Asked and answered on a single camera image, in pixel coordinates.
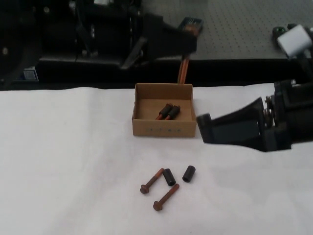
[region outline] white sheet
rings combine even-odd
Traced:
[[[273,85],[195,88],[196,114],[232,112]],[[311,235],[313,144],[261,153],[132,135],[133,90],[0,93],[1,235]],[[191,183],[182,181],[189,165]],[[161,167],[180,189],[168,190]]]

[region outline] black rubber sleeve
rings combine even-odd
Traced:
[[[192,165],[188,166],[184,176],[182,177],[182,180],[189,183],[191,181],[192,177],[194,176],[195,171],[196,171],[196,169],[194,166],[192,166]]]
[[[165,178],[168,186],[173,186],[173,185],[176,184],[176,180],[175,180],[175,178],[174,178],[174,176],[173,176],[173,174],[172,174],[170,169],[165,169],[163,171],[163,175],[164,175],[164,178]]]

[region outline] cardboard box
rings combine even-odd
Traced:
[[[179,105],[179,115],[175,120],[156,120],[167,103]],[[133,113],[134,136],[194,137],[196,126],[191,84],[136,84]]]

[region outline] bolt head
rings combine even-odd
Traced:
[[[147,194],[149,192],[149,189],[145,185],[142,185],[140,188],[140,192],[142,194]]]
[[[158,212],[163,209],[163,206],[160,202],[155,201],[155,203],[153,204],[153,209],[155,209]]]

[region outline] rusty screw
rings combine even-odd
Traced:
[[[149,188],[150,186],[155,182],[157,181],[158,178],[160,178],[160,176],[163,174],[163,171],[164,169],[161,168],[157,174],[151,178],[151,180],[149,180],[148,183],[146,183],[145,185],[141,185],[141,188],[140,188],[140,192],[143,193],[143,194],[147,194],[149,192]]]
[[[163,204],[179,189],[179,184],[175,184],[160,201],[155,201],[153,208],[158,212],[163,209]]]

